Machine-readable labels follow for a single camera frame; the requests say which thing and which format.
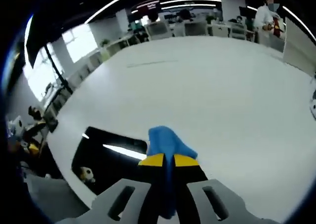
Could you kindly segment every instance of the face mask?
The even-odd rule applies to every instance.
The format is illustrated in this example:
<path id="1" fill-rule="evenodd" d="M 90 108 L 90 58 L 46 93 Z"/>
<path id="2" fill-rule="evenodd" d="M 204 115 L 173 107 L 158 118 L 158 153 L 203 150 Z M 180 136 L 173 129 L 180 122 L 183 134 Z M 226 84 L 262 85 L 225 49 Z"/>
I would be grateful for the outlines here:
<path id="1" fill-rule="evenodd" d="M 270 11 L 276 12 L 277 9 L 279 8 L 280 4 L 279 3 L 270 3 L 268 4 L 268 8 Z"/>

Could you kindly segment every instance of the potted plant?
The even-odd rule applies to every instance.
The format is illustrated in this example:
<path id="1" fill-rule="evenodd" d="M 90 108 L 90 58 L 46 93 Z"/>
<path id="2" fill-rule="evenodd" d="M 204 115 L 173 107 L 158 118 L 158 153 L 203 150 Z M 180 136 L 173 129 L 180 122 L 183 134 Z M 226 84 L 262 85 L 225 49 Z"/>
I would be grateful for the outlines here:
<path id="1" fill-rule="evenodd" d="M 207 23 L 210 25 L 212 24 L 213 20 L 216 20 L 216 17 L 214 15 L 208 15 L 206 18 Z"/>
<path id="2" fill-rule="evenodd" d="M 108 39 L 103 39 L 100 43 L 101 47 L 104 47 L 105 45 L 107 45 L 110 41 Z"/>

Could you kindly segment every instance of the blue cloth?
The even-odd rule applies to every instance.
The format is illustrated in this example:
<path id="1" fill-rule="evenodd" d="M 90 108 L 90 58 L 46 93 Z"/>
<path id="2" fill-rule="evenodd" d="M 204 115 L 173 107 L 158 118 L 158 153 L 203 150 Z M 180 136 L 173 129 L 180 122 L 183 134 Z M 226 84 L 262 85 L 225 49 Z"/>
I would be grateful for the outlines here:
<path id="1" fill-rule="evenodd" d="M 165 183 L 165 202 L 163 211 L 160 215 L 166 219 L 172 218 L 175 214 L 175 196 L 172 189 L 172 159 L 174 154 L 189 156 L 195 159 L 198 154 L 186 146 L 177 134 L 170 128 L 158 126 L 149 129 L 150 146 L 148 156 L 163 153 L 166 158 L 166 183 Z"/>

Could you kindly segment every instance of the blue towel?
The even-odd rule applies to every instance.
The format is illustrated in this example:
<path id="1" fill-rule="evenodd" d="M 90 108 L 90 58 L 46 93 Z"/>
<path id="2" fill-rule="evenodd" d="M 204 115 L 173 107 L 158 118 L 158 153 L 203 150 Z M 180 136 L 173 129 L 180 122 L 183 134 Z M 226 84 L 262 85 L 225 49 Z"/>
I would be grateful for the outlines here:
<path id="1" fill-rule="evenodd" d="M 149 129 L 150 146 L 147 152 L 148 156 L 164 153 L 166 158 L 166 183 L 165 183 L 165 201 L 163 212 L 160 215 L 170 219 L 175 214 L 175 196 L 172 190 L 172 159 L 174 154 L 189 156 L 195 159 L 198 154 L 187 147 L 176 133 L 165 126 L 158 126 Z"/>

